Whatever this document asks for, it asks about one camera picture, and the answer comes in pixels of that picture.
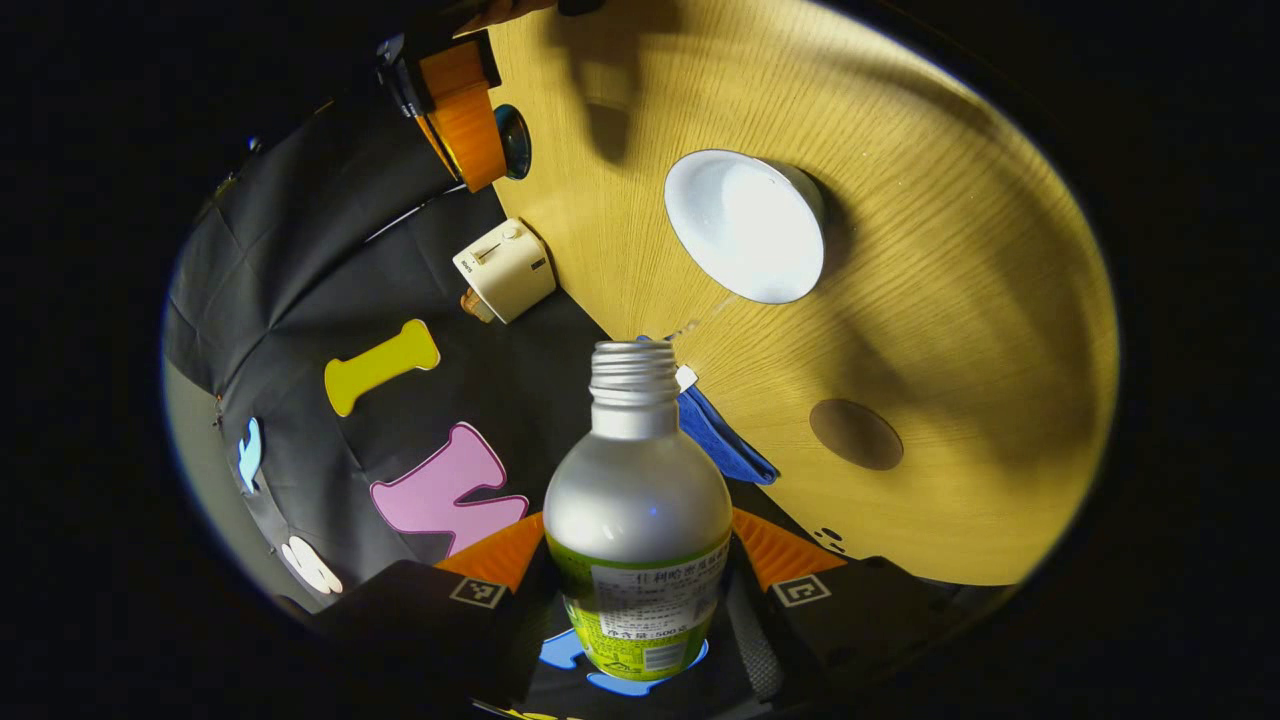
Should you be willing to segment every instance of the wood grain surface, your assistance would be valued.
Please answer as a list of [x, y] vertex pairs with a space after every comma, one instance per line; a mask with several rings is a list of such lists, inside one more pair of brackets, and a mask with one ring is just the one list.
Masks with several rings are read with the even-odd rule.
[[[1119, 350], [1088, 223], [1009, 119], [799, 0], [611, 0], [492, 38], [492, 100], [520, 109], [534, 149], [526, 179], [495, 183], [508, 215], [547, 241], [564, 290], [612, 337], [685, 328], [678, 360], [777, 465], [774, 501], [837, 532], [846, 555], [922, 577], [1005, 584], [1034, 568], [1094, 475]], [[684, 251], [663, 179], [707, 147], [823, 186], [810, 295], [739, 299]], [[808, 420], [832, 398], [884, 418], [901, 462], [868, 470], [823, 447]]]

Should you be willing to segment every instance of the green label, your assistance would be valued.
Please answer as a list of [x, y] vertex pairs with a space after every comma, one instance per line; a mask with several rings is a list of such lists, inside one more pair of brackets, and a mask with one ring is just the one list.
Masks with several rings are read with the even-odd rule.
[[728, 534], [701, 552], [650, 564], [609, 562], [550, 536], [547, 542], [564, 578], [564, 610], [602, 673], [660, 680], [698, 657], [716, 610]]

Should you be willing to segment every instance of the yellow bone-shaped cutout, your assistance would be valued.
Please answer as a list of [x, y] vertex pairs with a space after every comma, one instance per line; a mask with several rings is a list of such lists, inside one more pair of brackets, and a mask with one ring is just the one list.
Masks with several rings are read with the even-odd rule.
[[413, 369], [430, 370], [440, 364], [440, 351], [419, 319], [404, 323], [399, 334], [375, 345], [351, 360], [330, 360], [324, 368], [324, 389], [334, 413], [346, 418], [361, 395], [396, 375]]

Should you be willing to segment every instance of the plastic bottle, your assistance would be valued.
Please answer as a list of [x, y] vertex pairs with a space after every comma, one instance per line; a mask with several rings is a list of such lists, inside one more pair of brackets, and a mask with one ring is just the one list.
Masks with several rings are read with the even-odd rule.
[[669, 342], [600, 342], [591, 432], [556, 469], [543, 519], [586, 657], [658, 680], [701, 650], [724, 570], [724, 478], [677, 423]]

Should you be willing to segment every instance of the orange triangle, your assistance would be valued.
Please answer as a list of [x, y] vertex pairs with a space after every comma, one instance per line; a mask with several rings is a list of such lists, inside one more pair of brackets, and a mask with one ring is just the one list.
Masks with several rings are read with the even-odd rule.
[[755, 570], [755, 579], [765, 592], [774, 583], [846, 564], [841, 557], [795, 533], [737, 507], [733, 509], [733, 532], [742, 541], [746, 557]]
[[534, 512], [462, 552], [445, 557], [435, 566], [477, 580], [502, 583], [516, 592], [540, 542], [543, 542], [543, 514]]

